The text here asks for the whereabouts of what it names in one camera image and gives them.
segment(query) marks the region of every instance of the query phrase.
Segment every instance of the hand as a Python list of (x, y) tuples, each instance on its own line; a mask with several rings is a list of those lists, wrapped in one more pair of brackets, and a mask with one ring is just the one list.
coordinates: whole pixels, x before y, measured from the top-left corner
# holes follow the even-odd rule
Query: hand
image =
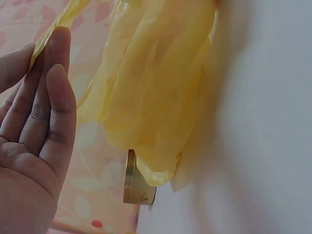
[(0, 58), (0, 93), (17, 84), (0, 108), (1, 234), (45, 234), (56, 213), (76, 131), (70, 41), (56, 29), (26, 77), (34, 45)]

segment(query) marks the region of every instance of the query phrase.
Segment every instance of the white wall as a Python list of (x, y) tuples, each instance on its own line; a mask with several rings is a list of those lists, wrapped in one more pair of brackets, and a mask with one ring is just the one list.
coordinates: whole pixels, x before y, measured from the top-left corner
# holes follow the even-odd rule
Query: white wall
[(311, 234), (312, 1), (222, 2), (205, 132), (137, 232)]

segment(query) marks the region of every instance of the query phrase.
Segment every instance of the yellow plastic bag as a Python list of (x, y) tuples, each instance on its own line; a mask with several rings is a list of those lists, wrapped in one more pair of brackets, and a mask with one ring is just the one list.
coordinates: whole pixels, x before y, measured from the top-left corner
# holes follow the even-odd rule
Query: yellow plastic bag
[[(88, 3), (69, 2), (34, 58)], [(194, 128), (214, 18), (213, 0), (115, 0), (103, 60), (78, 114), (100, 121), (112, 145), (134, 149), (152, 186), (174, 176)]]

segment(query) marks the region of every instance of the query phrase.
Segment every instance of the floral pattern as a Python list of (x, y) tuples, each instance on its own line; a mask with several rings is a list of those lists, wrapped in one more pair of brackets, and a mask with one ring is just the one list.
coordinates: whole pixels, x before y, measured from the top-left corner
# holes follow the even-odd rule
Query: floral pattern
[[(36, 42), (68, 1), (0, 0), (0, 55)], [(101, 61), (112, 2), (91, 0), (73, 22), (69, 79), (77, 101)], [(7, 94), (0, 95), (0, 101)], [(107, 143), (101, 124), (85, 124), (78, 117), (74, 153), (53, 227), (86, 234), (135, 231), (138, 206), (122, 203), (126, 155)]]

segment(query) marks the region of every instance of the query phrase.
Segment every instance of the fingernail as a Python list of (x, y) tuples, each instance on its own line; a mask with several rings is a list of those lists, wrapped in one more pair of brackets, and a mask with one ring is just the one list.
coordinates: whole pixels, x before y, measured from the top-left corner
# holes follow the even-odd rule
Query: fingernail
[(65, 71), (65, 68), (63, 67), (62, 64), (55, 64), (55, 65), (53, 66), (53, 68), (59, 68), (59, 69), (62, 69), (63, 71)]
[(28, 48), (30, 48), (30, 47), (35, 47), (35, 46), (36, 46), (36, 43), (30, 43), (30, 44), (24, 46), (24, 47), (22, 48), (22, 50), (28, 49)]

